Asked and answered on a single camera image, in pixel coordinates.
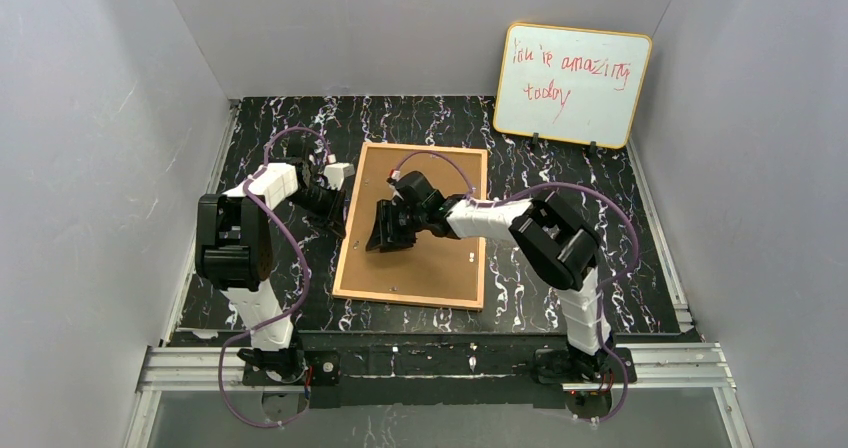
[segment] wall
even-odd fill
[[[228,103],[172,0],[0,0],[3,446],[121,446]]]
[[[492,95],[515,21],[651,34],[669,0],[174,0],[230,98]]]
[[[757,446],[844,446],[848,0],[673,0],[633,136]]]

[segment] marble tabletop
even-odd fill
[[[339,161],[356,166],[364,141],[485,148],[489,152],[488,194],[503,197],[543,181],[590,186],[613,199],[631,217],[641,242],[641,263],[629,280],[610,287],[604,309],[614,331],[675,333],[679,326],[666,287],[636,177],[626,150],[598,150],[541,141],[531,151],[527,138],[506,136],[491,125],[491,97],[301,97],[242,101],[218,189],[237,185],[262,161],[262,146],[277,131],[308,126],[324,134]],[[274,155],[283,156],[285,142]],[[348,180],[348,203],[352,177]],[[560,192],[603,238],[600,276],[621,270],[631,243],[615,215],[581,194]],[[485,306],[482,311],[426,308],[333,299],[341,241],[306,220],[290,205],[277,213],[306,255],[312,288],[296,324],[300,330],[379,332],[565,332],[553,289],[511,244],[486,244]],[[302,279],[294,252],[272,228],[276,266],[272,285],[280,303],[291,305]],[[211,284],[192,275],[179,330],[240,330],[236,312]]]

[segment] corkboard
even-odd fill
[[[483,238],[452,240],[418,233],[415,246],[391,253],[366,252],[374,228],[377,201],[391,199],[389,172],[416,150],[444,153],[475,184],[475,198],[486,198],[486,150],[438,146],[364,143],[356,170],[333,296],[412,305],[483,309]],[[444,196],[465,193],[462,177],[445,160],[418,155],[403,165],[403,173],[423,173]]]

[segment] yellow whiteboard frame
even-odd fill
[[[501,74],[500,74],[500,76],[498,76],[498,93],[497,93],[497,96],[495,97],[495,115],[492,117],[492,126],[495,127],[495,131],[497,131],[498,133],[503,133],[503,134],[506,134],[506,135],[518,135],[518,136],[533,136],[533,133],[528,134],[526,132],[521,133],[521,132],[517,132],[517,131],[502,130],[501,128],[498,127],[498,105],[500,104],[500,103],[498,103],[498,100],[500,100],[500,97],[501,97],[501,84],[503,83],[503,73],[504,73],[504,70],[506,69],[506,58],[507,58],[507,52],[509,50],[509,34],[510,34],[510,32],[512,32],[512,29],[515,28],[516,26],[529,26],[529,27],[532,27],[532,28],[546,28],[546,29],[553,29],[553,30],[580,31],[580,32],[584,32],[584,33],[599,33],[599,34],[604,34],[604,35],[632,36],[632,37],[635,37],[635,38],[644,38],[644,39],[648,40],[648,56],[645,57],[645,66],[642,67],[642,79],[639,80],[639,89],[636,92],[636,101],[633,103],[633,112],[630,113],[630,123],[627,126],[627,135],[625,135],[625,137],[624,137],[624,143],[622,143],[619,146],[608,146],[608,145],[597,144],[597,146],[599,146],[601,148],[610,148],[610,149],[613,149],[613,150],[618,150],[618,149],[624,148],[624,146],[627,145],[627,141],[630,139],[630,132],[633,130],[633,119],[636,117],[636,107],[639,106],[639,97],[642,95],[642,84],[645,83],[645,75],[648,72],[648,62],[651,59],[651,52],[654,49],[654,41],[651,39],[651,37],[648,36],[648,35],[641,35],[639,33],[623,33],[623,32],[619,32],[619,31],[589,30],[589,29],[586,29],[586,28],[572,28],[572,27],[569,27],[569,26],[538,25],[538,24],[535,24],[535,23],[524,23],[522,21],[519,21],[519,22],[516,22],[516,23],[509,25],[509,28],[507,28],[507,30],[506,30],[506,40],[504,41],[504,55],[503,55],[503,60],[501,60]],[[543,139],[546,139],[546,140],[554,140],[554,141],[565,141],[567,143],[575,143],[575,144],[578,144],[578,145],[590,145],[592,143],[591,141],[571,140],[571,139],[568,139],[568,138],[557,138],[557,137],[553,137],[553,136],[541,136],[541,135],[539,135],[539,138],[543,138]]]

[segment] whiteboard with red writing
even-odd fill
[[[650,54],[645,35],[515,23],[506,34],[495,129],[621,148]]]

